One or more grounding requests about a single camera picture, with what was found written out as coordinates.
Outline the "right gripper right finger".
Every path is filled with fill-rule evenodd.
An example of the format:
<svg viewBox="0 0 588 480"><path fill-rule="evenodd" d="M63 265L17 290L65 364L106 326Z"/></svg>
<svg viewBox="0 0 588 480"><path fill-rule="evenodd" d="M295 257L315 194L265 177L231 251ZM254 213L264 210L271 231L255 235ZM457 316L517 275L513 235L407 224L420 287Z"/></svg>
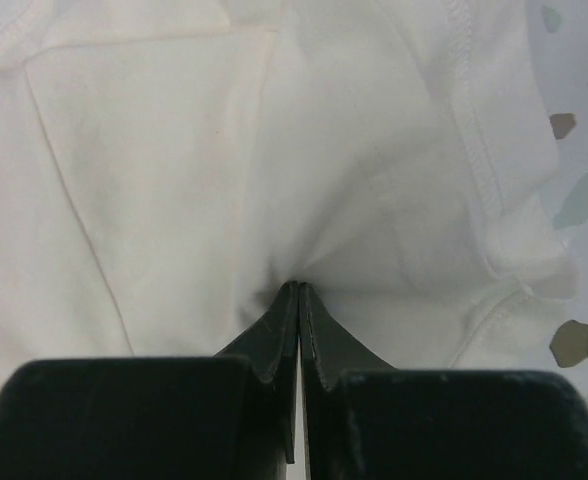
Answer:
<svg viewBox="0 0 588 480"><path fill-rule="evenodd" d="M588 408L563 377L400 370L299 290L311 479L588 479Z"/></svg>

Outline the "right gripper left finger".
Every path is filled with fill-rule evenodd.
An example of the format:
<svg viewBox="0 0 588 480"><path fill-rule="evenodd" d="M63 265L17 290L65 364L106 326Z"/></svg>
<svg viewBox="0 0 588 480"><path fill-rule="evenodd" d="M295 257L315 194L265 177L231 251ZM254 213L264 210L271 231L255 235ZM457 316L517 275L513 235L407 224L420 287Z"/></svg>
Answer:
<svg viewBox="0 0 588 480"><path fill-rule="evenodd" d="M211 357L41 360L0 390L0 479L282 479L299 287Z"/></svg>

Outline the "white printed t-shirt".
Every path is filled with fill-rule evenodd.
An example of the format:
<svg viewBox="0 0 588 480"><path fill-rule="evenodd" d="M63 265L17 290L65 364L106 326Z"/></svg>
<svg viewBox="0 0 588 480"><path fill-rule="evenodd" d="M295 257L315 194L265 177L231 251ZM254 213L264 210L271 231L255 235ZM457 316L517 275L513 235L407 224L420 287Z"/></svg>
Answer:
<svg viewBox="0 0 588 480"><path fill-rule="evenodd" d="M521 1L0 1L0 381L210 354L289 280L398 367L576 291Z"/></svg>

